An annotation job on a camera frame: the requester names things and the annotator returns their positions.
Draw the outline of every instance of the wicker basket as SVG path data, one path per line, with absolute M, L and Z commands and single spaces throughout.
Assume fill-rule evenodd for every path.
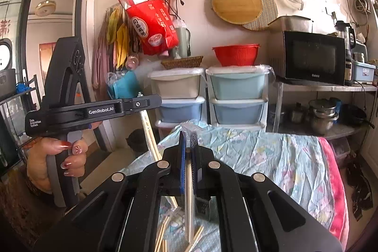
M 178 68 L 198 68 L 202 62 L 203 56 L 188 57 L 174 60 L 164 60 L 161 64 L 165 69 L 178 69 Z

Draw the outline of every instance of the gray handle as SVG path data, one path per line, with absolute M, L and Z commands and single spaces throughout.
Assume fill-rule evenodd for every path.
M 77 140 L 80 140 L 82 136 L 82 131 L 73 131 L 66 135 L 58 135 L 55 137 L 73 144 Z M 54 196 L 54 203 L 58 207 L 71 208 L 79 202 L 79 180 L 74 177 L 64 176 L 64 170 L 60 167 L 60 164 L 69 155 L 72 155 L 71 149 L 63 151 L 58 155 L 47 155 L 46 157 L 47 174 Z

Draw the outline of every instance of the black trash bin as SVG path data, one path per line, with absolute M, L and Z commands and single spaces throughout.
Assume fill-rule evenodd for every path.
M 159 131 L 156 128 L 152 129 L 154 133 L 154 137 L 156 143 L 160 142 L 160 135 Z M 127 144 L 133 150 L 135 154 L 135 158 L 141 156 L 143 153 L 148 151 L 146 137 L 144 135 L 144 130 L 142 128 L 138 128 L 134 130 L 128 138 L 126 138 Z

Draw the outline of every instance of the microwave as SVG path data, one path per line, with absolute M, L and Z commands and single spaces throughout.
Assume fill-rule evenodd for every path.
M 308 32 L 273 32 L 268 39 L 268 59 L 275 74 L 286 80 L 344 85 L 342 38 Z

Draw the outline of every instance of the red shopping bag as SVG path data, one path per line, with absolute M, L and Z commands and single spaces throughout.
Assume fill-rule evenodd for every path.
M 176 30 L 162 0 L 149 0 L 135 4 L 127 0 L 125 11 L 137 34 L 143 41 L 143 53 L 156 55 L 178 45 Z

